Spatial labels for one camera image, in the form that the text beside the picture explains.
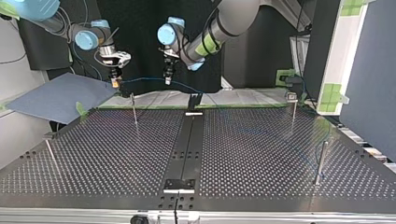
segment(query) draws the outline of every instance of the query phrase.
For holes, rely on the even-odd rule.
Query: wire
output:
[[[305,6],[305,0],[303,0],[303,2],[302,2],[302,4],[301,4],[301,10],[300,10],[300,13],[299,13],[299,15],[298,15],[297,27],[296,27],[297,33],[298,33],[298,29],[299,29],[299,27],[300,27],[301,17],[303,16],[304,6]],[[312,96],[311,96],[311,94],[309,93],[308,88],[306,87],[306,82],[305,82],[305,80],[304,80],[304,72],[303,72],[302,67],[301,67],[301,65],[300,65],[300,60],[299,60],[299,55],[300,55],[300,53],[299,53],[299,49],[298,49],[298,34],[296,35],[296,41],[295,41],[295,42],[296,42],[297,65],[298,65],[298,68],[299,68],[299,70],[300,70],[300,75],[299,75],[299,77],[301,78],[301,80],[302,80],[303,83],[304,83],[304,88],[303,88],[303,90],[304,90],[304,92],[306,92],[306,94],[308,95],[308,98],[310,99],[310,101],[311,101],[311,103],[312,103],[312,106],[315,108],[315,110],[318,110],[317,105],[315,105],[314,100],[312,99]]]
[[[26,57],[26,52],[19,59],[16,59],[16,60],[13,60],[13,61],[9,61],[9,62],[1,62],[0,64],[16,63],[16,62],[19,62],[22,59],[24,59],[24,57]]]
[[[105,44],[106,42],[107,42],[107,40],[109,40],[110,38],[112,38],[116,33],[117,33],[117,31],[120,29],[120,27],[117,27],[114,31],[113,31],[113,33],[111,33],[111,35],[108,37],[108,39],[106,39],[106,41],[105,42],[103,42],[103,44]]]
[[[212,20],[212,17],[213,17],[213,15],[215,14],[215,12],[216,12],[217,10],[218,10],[218,6],[216,6],[216,7],[213,9],[213,11],[210,13],[209,17],[207,18],[207,20],[206,20],[206,22],[205,22],[204,30],[202,31],[202,35],[201,35],[202,45],[203,45],[203,47],[204,47],[206,53],[207,53],[208,55],[212,55],[212,56],[213,56],[214,54],[213,54],[212,52],[210,52],[209,49],[208,49],[207,46],[206,46],[206,42],[205,42],[205,32],[206,32],[206,28],[208,28],[208,26],[209,26],[209,27],[210,27],[210,33],[211,33],[211,30],[212,30],[211,26],[212,26],[212,24],[209,24],[209,23],[211,23],[211,22],[213,21],[213,20]],[[216,40],[216,38],[214,38],[213,34],[210,34],[210,38],[212,38],[212,41],[215,42],[216,48],[219,48],[219,44],[217,43],[217,40]]]
[[[85,27],[85,25],[87,24],[87,22],[88,22],[88,16],[89,16],[89,14],[90,14],[90,12],[89,12],[89,10],[88,10],[88,4],[87,4],[87,1],[86,0],[82,0],[83,2],[84,2],[84,6],[85,6],[85,21],[84,21],[84,27]]]
[[[75,75],[76,71],[74,70],[74,68],[72,66],[69,67],[69,69],[72,71],[72,73]]]
[[[125,80],[125,81],[122,81],[122,83],[134,83],[134,82],[141,81],[141,80],[165,81],[164,78],[160,78],[160,77],[140,77],[140,78],[136,78],[136,79],[133,79],[133,80]],[[189,89],[189,90],[191,90],[191,91],[194,91],[194,92],[196,92],[196,93],[201,93],[201,94],[206,95],[206,96],[209,97],[209,99],[216,105],[216,107],[217,107],[218,109],[220,109],[219,105],[216,103],[216,101],[215,101],[209,94],[207,94],[207,93],[205,93],[205,92],[203,92],[203,91],[198,91],[198,90],[196,90],[195,88],[193,88],[193,87],[191,87],[191,86],[188,86],[188,85],[186,85],[186,84],[184,84],[184,83],[181,83],[181,82],[172,81],[171,84],[177,84],[177,85],[179,85],[179,86],[185,87],[185,88],[187,88],[187,89]],[[290,144],[289,144],[287,141],[282,140],[281,137],[276,136],[275,133],[272,133],[272,135],[273,135],[274,137],[276,137],[278,140],[282,141],[284,144],[290,146]],[[299,156],[303,161],[305,161],[305,162],[311,167],[311,169],[315,172],[315,171],[316,171],[315,166],[314,166],[314,165],[312,164],[312,162],[304,155],[304,153],[303,153],[300,149],[298,149],[298,148],[296,148],[296,147],[293,147],[293,146],[291,146],[291,147],[294,148],[294,149],[297,151],[298,156]]]

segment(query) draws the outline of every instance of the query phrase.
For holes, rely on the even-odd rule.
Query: vertical post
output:
[[[134,123],[137,124],[137,116],[136,116],[136,109],[135,109],[135,105],[134,105],[134,93],[131,93],[131,103],[132,103],[132,107],[134,109]]]
[[[327,142],[327,141],[323,142],[322,150],[321,150],[321,153],[320,153],[320,162],[319,162],[319,166],[318,166],[317,177],[315,178],[315,185],[318,185],[319,182],[320,182],[320,176],[322,174],[323,163],[324,163],[324,160],[325,160],[325,156],[326,156],[326,151],[327,151],[328,145],[329,145],[329,142]]]

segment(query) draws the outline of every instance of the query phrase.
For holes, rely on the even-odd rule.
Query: green tape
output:
[[[338,103],[341,101],[341,84],[325,84],[321,95],[319,111],[335,112]]]
[[[0,1],[0,14],[15,18],[17,20],[20,19],[17,9],[11,4],[2,1]]]
[[[286,82],[281,81],[280,77],[294,77],[296,75],[296,70],[277,70],[276,72],[276,86],[277,87],[287,87]]]
[[[80,115],[81,121],[85,120],[88,117],[88,111],[84,108],[84,105],[82,103],[76,103],[76,110]]]
[[[218,50],[216,49],[216,43],[210,35],[207,35],[205,37],[204,41],[205,41],[205,46],[206,46],[207,50],[209,50],[210,53],[214,54],[214,53],[218,52]],[[208,53],[206,52],[206,50],[204,48],[204,44],[202,44],[202,43],[195,49],[195,52],[197,52],[197,54],[199,54],[203,57],[208,55]]]
[[[343,8],[341,9],[341,16],[359,16],[363,5],[363,0],[346,0],[343,4]]]

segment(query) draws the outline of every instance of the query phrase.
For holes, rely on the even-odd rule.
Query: black cable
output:
[[[9,61],[9,62],[2,62],[0,64],[16,63],[16,62],[19,62],[20,60],[24,59],[24,57],[26,57],[26,52],[19,59],[16,59],[16,60],[13,60],[13,61]]]
[[[300,27],[301,17],[303,16],[304,6],[305,6],[305,0],[303,0],[303,2],[302,2],[302,4],[301,4],[301,10],[300,10],[300,13],[299,13],[299,15],[298,15],[297,27],[296,27],[297,33],[298,33],[298,28]],[[312,96],[311,96],[311,94],[309,93],[308,88],[306,87],[306,82],[305,82],[305,80],[304,80],[304,78],[303,78],[304,73],[303,73],[303,70],[301,69],[300,60],[299,60],[298,34],[296,35],[296,56],[297,56],[298,68],[299,68],[299,70],[300,70],[300,78],[301,78],[301,79],[303,80],[303,82],[305,83],[305,84],[304,84],[304,88],[305,88],[304,91],[305,91],[306,94],[308,95],[308,98],[309,98],[309,100],[311,101],[312,105],[314,106],[315,110],[318,110],[318,107],[315,105],[314,100],[312,99]]]

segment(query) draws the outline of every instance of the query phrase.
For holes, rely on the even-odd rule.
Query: black panel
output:
[[[341,121],[396,161],[396,76],[394,14],[396,1],[371,3],[361,31]]]
[[[304,78],[311,96],[318,99],[332,43],[340,0],[318,0],[309,43]]]
[[[43,28],[27,21],[18,21],[20,35],[32,70],[50,70],[70,66],[67,43]]]
[[[202,32],[204,23],[214,6],[202,0],[98,0],[103,18],[113,26],[119,26],[115,36],[119,49],[133,54],[133,60],[124,70],[124,79],[138,77],[163,77],[163,54],[157,40],[157,30],[167,22],[169,16],[185,19],[186,33],[193,39]],[[221,53],[210,57],[198,72],[187,71],[180,63],[176,81],[193,86],[196,90],[216,92],[220,88]],[[124,85],[126,92],[142,93],[167,88],[159,81],[142,81]],[[173,89],[187,91],[179,86]]]
[[[294,27],[274,8],[261,7],[246,34],[226,44],[224,76],[236,88],[274,87],[276,71],[293,67]]]

